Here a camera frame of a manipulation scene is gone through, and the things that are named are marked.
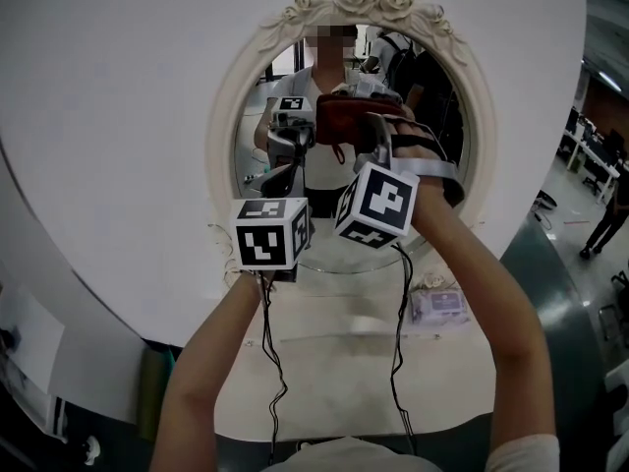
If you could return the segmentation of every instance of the black pants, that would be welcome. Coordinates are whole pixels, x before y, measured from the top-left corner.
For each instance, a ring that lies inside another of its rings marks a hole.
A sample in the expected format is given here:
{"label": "black pants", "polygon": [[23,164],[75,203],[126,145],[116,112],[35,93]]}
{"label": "black pants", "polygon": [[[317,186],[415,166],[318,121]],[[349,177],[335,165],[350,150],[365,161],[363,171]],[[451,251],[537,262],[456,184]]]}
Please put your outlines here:
{"label": "black pants", "polygon": [[332,218],[336,214],[336,205],[341,199],[347,186],[334,190],[306,188],[308,204],[313,209],[314,218]]}
{"label": "black pants", "polygon": [[590,236],[588,243],[586,246],[588,248],[594,247],[597,240],[602,236],[602,239],[599,241],[598,247],[604,247],[607,242],[613,237],[614,234],[622,227],[622,224],[625,223],[625,220],[629,216],[629,210],[622,209],[618,211],[618,214],[613,214],[613,199],[607,205],[607,210],[605,211],[605,215],[602,220],[597,225],[597,228]]}

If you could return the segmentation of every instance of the white wall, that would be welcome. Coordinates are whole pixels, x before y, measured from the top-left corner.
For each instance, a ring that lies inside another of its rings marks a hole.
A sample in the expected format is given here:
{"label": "white wall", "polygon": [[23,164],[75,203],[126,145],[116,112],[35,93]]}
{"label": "white wall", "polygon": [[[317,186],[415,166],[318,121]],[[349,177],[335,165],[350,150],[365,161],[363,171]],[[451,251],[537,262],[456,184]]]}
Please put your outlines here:
{"label": "white wall", "polygon": [[[144,342],[77,280],[23,203],[1,158],[0,205],[0,276],[9,272],[11,285],[23,285],[64,326],[61,342],[54,344],[56,356],[44,351],[51,345],[49,334],[41,336],[39,348],[29,338],[29,355],[54,362],[42,389],[90,411],[135,422]],[[20,365],[28,363],[23,359]],[[43,372],[42,366],[37,370]]]}
{"label": "white wall", "polygon": [[[17,175],[70,263],[144,337],[185,343],[222,293],[207,117],[236,51],[292,1],[0,0],[0,124]],[[500,255],[561,137],[585,0],[425,1],[444,6],[494,99],[480,234]]]}

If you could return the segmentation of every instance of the tissue package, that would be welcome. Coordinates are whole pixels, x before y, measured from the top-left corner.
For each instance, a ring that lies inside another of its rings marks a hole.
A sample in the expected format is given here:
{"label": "tissue package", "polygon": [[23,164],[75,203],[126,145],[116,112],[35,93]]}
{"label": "tissue package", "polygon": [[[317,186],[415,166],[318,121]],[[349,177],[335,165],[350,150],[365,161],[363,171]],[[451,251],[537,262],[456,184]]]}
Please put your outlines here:
{"label": "tissue package", "polygon": [[411,294],[413,325],[448,327],[470,320],[463,292],[454,290],[420,290]]}

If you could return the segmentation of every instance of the white shirt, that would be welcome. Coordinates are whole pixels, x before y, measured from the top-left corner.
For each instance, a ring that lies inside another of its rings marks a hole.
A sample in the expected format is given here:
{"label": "white shirt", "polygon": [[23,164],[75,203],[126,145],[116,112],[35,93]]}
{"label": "white shirt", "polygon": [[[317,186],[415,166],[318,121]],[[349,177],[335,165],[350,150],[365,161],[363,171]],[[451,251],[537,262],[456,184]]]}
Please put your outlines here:
{"label": "white shirt", "polygon": [[[293,78],[294,75],[282,77],[275,85],[275,88],[273,88],[269,97],[298,96],[298,93],[291,92]],[[359,74],[356,70],[345,70],[345,81],[348,85],[356,84],[359,80],[373,83],[373,79]],[[306,98],[313,108],[315,118],[316,101],[320,96],[321,91],[311,77],[306,88]],[[354,147],[349,144],[341,144],[340,147],[345,154],[344,164],[338,161],[332,146],[315,145],[308,150],[305,167],[306,187],[319,190],[340,189],[341,187],[349,185],[354,177],[356,177],[356,173],[354,173],[354,163],[356,162]]]}
{"label": "white shirt", "polygon": [[[395,31],[387,35],[402,50],[413,47],[413,41],[402,33]],[[386,85],[386,73],[389,71],[389,65],[393,56],[395,56],[395,47],[388,43],[384,38],[380,37],[372,45],[370,56],[377,58],[380,65],[380,71],[375,76],[379,81]]]}
{"label": "white shirt", "polygon": [[[303,448],[268,472],[441,472],[418,456],[396,454],[386,447],[353,438]],[[486,472],[559,472],[555,436],[528,436],[508,442],[489,457]]]}

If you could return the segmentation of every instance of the person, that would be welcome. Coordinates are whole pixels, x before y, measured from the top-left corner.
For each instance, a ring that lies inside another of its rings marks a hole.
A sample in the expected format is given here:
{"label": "person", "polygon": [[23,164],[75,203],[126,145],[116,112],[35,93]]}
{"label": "person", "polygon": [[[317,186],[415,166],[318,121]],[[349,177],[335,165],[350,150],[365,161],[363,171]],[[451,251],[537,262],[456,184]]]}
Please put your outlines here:
{"label": "person", "polygon": [[373,43],[370,57],[363,63],[363,72],[370,74],[379,65],[375,77],[388,88],[391,88],[389,66],[393,56],[399,50],[413,49],[413,40],[398,31],[387,32],[384,30],[380,37]]}
{"label": "person", "polygon": [[625,223],[627,217],[629,217],[629,172],[623,169],[616,182],[613,197],[605,209],[605,215],[588,239],[585,248],[579,252],[579,255],[587,260],[590,258],[591,250],[595,254],[600,254],[602,247],[613,238],[614,234]]}
{"label": "person", "polygon": [[[424,136],[406,123],[390,129]],[[398,157],[438,158],[419,146],[398,148],[395,153]],[[491,348],[496,383],[487,470],[557,472],[559,444],[550,361],[540,320],[529,299],[445,201],[440,179],[422,178],[412,224],[449,265]],[[151,472],[217,469],[214,407],[259,300],[256,278],[243,273],[183,350],[166,389]],[[305,447],[267,470],[438,469],[419,457],[345,438]]]}
{"label": "person", "polygon": [[415,120],[427,125],[450,160],[459,162],[463,150],[463,118],[459,99],[443,67],[428,52],[415,60],[413,86],[406,105]]}
{"label": "person", "polygon": [[[356,70],[345,68],[344,51],[354,46],[357,36],[356,26],[318,27],[307,31],[306,44],[313,52],[314,63],[296,74],[283,77],[273,88],[256,127],[254,142],[257,148],[266,151],[271,110],[277,98],[305,96],[316,113],[316,100],[322,94],[330,94],[339,85],[352,86],[360,80],[375,82]],[[337,156],[331,146],[317,145],[306,154],[306,197],[313,209],[313,217],[331,217],[345,188],[356,176],[354,148],[341,144],[340,149],[342,154]]]}

